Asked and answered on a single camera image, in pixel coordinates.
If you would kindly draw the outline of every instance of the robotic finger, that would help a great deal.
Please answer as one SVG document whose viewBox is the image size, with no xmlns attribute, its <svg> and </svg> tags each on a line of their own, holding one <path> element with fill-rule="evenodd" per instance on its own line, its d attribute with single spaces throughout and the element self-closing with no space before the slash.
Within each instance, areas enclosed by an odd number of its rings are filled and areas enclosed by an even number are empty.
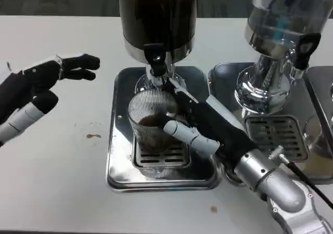
<svg viewBox="0 0 333 234">
<path fill-rule="evenodd" d="M 29 126 L 51 111 L 57 103 L 58 97 L 51 91 L 36 96 L 0 125 L 0 146 L 22 134 Z"/>
</svg>

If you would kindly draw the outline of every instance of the white countertop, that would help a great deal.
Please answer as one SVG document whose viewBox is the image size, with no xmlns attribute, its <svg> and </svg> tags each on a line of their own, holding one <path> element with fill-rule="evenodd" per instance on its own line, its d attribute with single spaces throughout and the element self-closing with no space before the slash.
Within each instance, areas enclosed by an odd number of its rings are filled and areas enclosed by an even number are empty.
<svg viewBox="0 0 333 234">
<path fill-rule="evenodd" d="M 246 19 L 198 19 L 195 48 L 178 65 L 208 73 L 221 62 L 255 61 L 245 25 Z M 126 53 L 119 18 L 1 16 L 0 39 L 0 57 L 14 70 L 53 54 L 101 59 L 95 81 L 58 82 L 55 109 L 1 148 L 0 230 L 281 233 L 264 202 L 226 181 L 208 191 L 123 194 L 107 185 L 114 79 L 124 68 L 141 66 Z M 332 42 L 329 20 L 311 64 L 333 64 Z M 333 186 L 320 188 L 333 200 Z M 330 208 L 318 198 L 316 205 L 333 223 Z"/>
</svg>

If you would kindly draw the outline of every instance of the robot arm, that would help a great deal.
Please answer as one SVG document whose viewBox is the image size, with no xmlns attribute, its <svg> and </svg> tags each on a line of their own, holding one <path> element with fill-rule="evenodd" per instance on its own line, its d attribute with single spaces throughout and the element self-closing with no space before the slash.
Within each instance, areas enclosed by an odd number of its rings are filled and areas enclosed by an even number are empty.
<svg viewBox="0 0 333 234">
<path fill-rule="evenodd" d="M 198 151 L 215 155 L 266 199 L 272 216 L 286 232 L 331 233 L 330 225 L 317 214 L 307 186 L 291 180 L 265 157 L 241 123 L 214 97 L 198 102 L 172 79 L 163 88 L 174 95 L 191 127 L 160 115 L 160 128 Z"/>
<path fill-rule="evenodd" d="M 49 91 L 58 80 L 88 80 L 96 75 L 99 59 L 88 54 L 54 56 L 13 73 L 0 64 L 0 146 L 20 135 L 52 110 L 58 97 Z"/>
</svg>

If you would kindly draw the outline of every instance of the metal grill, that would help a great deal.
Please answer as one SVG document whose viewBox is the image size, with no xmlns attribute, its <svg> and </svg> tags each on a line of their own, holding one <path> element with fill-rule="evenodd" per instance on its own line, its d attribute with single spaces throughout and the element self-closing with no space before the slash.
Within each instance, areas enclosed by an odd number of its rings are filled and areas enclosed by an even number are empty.
<svg viewBox="0 0 333 234">
<path fill-rule="evenodd" d="M 289 115 L 248 116 L 245 126 L 249 137 L 265 153 L 270 154 L 278 145 L 283 146 L 284 154 L 293 161 L 308 158 L 297 120 Z"/>
<path fill-rule="evenodd" d="M 168 150 L 163 153 L 142 152 L 137 141 L 134 145 L 135 162 L 137 168 L 180 168 L 189 164 L 189 152 L 186 144 L 175 141 Z"/>
</svg>

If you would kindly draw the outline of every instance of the floor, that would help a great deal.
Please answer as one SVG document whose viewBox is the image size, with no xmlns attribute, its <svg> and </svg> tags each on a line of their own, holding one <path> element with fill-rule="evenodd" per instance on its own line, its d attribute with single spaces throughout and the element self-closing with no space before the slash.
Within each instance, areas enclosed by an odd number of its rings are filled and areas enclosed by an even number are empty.
<svg viewBox="0 0 333 234">
<path fill-rule="evenodd" d="M 198 17 L 245 18 L 251 0 L 198 0 Z M 118 0 L 0 0 L 0 15 L 119 16 Z"/>
</svg>

